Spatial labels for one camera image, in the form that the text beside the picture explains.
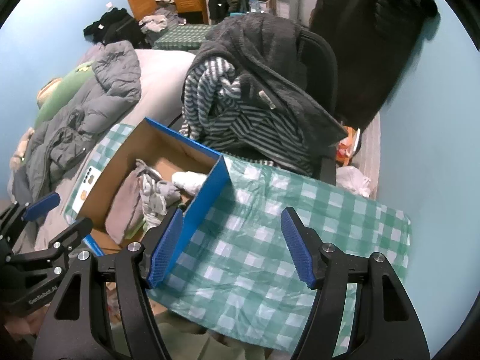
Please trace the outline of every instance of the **green checkered tablecloth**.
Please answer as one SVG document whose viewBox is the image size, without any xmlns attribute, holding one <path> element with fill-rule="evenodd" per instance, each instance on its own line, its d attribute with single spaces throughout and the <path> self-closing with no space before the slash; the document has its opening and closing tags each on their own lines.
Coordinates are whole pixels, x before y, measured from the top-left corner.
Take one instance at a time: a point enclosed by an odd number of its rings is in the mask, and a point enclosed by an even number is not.
<svg viewBox="0 0 480 360">
<path fill-rule="evenodd" d="M 208 24 L 178 25 L 169 29 L 154 43 L 155 50 L 195 50 L 205 39 L 205 35 L 213 26 Z"/>
<path fill-rule="evenodd" d="M 292 206 L 324 242 L 384 253 L 405 277 L 410 220 L 373 200 L 285 170 L 225 156 L 227 185 L 171 273 L 151 298 L 224 335 L 293 352 L 315 292 L 301 282 L 280 229 Z M 349 285 L 336 354 L 349 343 L 355 285 Z"/>
<path fill-rule="evenodd" d="M 69 200 L 65 206 L 65 210 L 63 211 L 63 217 L 69 225 L 75 222 L 77 217 L 78 212 L 75 212 L 72 206 L 82 181 L 86 176 L 88 168 L 94 167 L 98 170 L 105 169 L 110 159 L 117 152 L 120 145 L 124 142 L 124 140 L 126 140 L 134 128 L 135 126 L 128 124 L 116 124 L 97 145 L 97 148 L 95 149 L 95 152 L 93 153 L 92 158 L 88 162 L 87 166 L 83 167 L 83 172 L 81 175 L 79 175 L 77 182 L 75 183 L 75 186 L 70 194 Z"/>
</svg>

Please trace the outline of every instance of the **green pillow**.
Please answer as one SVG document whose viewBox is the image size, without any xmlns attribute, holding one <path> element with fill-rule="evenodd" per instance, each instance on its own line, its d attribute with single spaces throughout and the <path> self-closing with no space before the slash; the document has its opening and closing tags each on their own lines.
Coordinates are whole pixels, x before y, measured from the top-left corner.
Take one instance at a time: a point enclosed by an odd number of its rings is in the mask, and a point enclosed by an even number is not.
<svg viewBox="0 0 480 360">
<path fill-rule="evenodd" d="M 83 83 L 93 77 L 92 63 L 93 61 L 90 61 L 77 66 L 63 78 L 40 108 L 35 120 L 35 129 L 43 122 L 52 120 L 57 112 L 75 96 Z"/>
</svg>

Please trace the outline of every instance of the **metal screw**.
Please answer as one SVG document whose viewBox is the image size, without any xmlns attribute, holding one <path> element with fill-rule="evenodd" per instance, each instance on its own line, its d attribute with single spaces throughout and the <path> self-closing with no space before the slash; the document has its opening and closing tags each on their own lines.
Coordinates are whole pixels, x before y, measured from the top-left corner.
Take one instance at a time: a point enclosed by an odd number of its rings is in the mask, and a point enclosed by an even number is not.
<svg viewBox="0 0 480 360">
<path fill-rule="evenodd" d="M 381 253 L 376 252 L 373 254 L 373 259 L 378 263 L 383 263 L 385 261 L 385 256 Z"/>
<path fill-rule="evenodd" d="M 140 244 L 140 242 L 132 242 L 127 246 L 127 249 L 129 251 L 137 251 L 138 249 L 140 249 L 141 246 L 142 245 Z"/>
<path fill-rule="evenodd" d="M 325 242 L 323 245 L 322 245 L 322 249 L 327 252 L 327 253 L 331 253 L 333 251 L 335 251 L 336 247 L 334 244 L 330 243 L 330 242 Z"/>
<path fill-rule="evenodd" d="M 90 253 L 87 250 L 83 250 L 80 253 L 78 253 L 78 259 L 79 260 L 84 261 L 89 257 L 90 257 Z"/>
</svg>

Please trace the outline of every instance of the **cardboard box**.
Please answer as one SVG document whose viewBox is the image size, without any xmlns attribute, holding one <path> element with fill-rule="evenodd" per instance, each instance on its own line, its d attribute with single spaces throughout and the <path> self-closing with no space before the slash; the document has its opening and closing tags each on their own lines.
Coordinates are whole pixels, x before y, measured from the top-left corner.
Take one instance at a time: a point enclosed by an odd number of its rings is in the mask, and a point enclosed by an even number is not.
<svg viewBox="0 0 480 360">
<path fill-rule="evenodd" d="M 157 169 L 162 178 L 168 181 L 171 181 L 172 174 L 177 171 L 208 174 L 194 199 L 182 192 L 184 202 L 193 200 L 184 212 L 182 233 L 167 269 L 169 271 L 219 196 L 229 179 L 229 173 L 220 153 L 151 119 L 144 119 L 95 178 L 78 215 L 92 219 L 94 228 L 91 235 L 105 254 L 118 252 L 130 242 L 139 240 L 142 233 L 139 231 L 132 239 L 125 239 L 121 245 L 117 245 L 105 232 L 105 218 L 111 202 L 122 181 L 134 169 L 137 158 Z"/>
</svg>

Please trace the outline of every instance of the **blue gripper pad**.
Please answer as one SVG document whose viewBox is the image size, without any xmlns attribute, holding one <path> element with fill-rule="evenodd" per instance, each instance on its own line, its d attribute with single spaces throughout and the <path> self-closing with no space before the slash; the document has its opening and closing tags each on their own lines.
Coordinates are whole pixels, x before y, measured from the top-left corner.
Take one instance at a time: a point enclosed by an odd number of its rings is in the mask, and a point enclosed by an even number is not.
<svg viewBox="0 0 480 360">
<path fill-rule="evenodd" d="M 165 279 L 165 273 L 169 266 L 175 246 L 180 237 L 183 227 L 183 212 L 177 209 L 170 221 L 162 239 L 157 245 L 157 248 L 152 253 L 152 263 L 150 267 L 150 274 L 147 281 L 151 288 L 156 288 L 159 283 Z"/>
<path fill-rule="evenodd" d="M 29 205 L 23 214 L 23 220 L 26 222 L 36 221 L 45 216 L 50 210 L 53 210 L 60 204 L 60 196 L 57 192 L 52 192 L 41 198 L 37 202 Z"/>
<path fill-rule="evenodd" d="M 282 211 L 280 224 L 283 237 L 289 248 L 290 255 L 292 256 L 300 280 L 306 283 L 309 288 L 313 288 L 315 284 L 315 276 L 310 252 L 305 246 L 290 213 L 286 209 Z"/>
</svg>

